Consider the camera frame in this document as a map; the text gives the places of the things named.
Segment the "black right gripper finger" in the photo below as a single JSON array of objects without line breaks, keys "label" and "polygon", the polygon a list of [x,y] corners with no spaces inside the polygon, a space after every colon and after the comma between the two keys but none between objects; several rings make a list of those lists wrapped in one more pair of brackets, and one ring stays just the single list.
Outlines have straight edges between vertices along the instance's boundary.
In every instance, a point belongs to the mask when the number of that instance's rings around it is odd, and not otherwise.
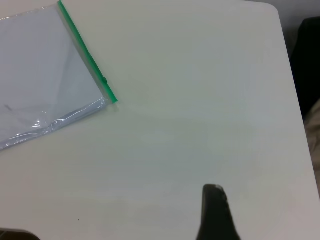
[{"label": "black right gripper finger", "polygon": [[227,195],[220,185],[206,184],[202,189],[201,221],[198,240],[240,240]]}]

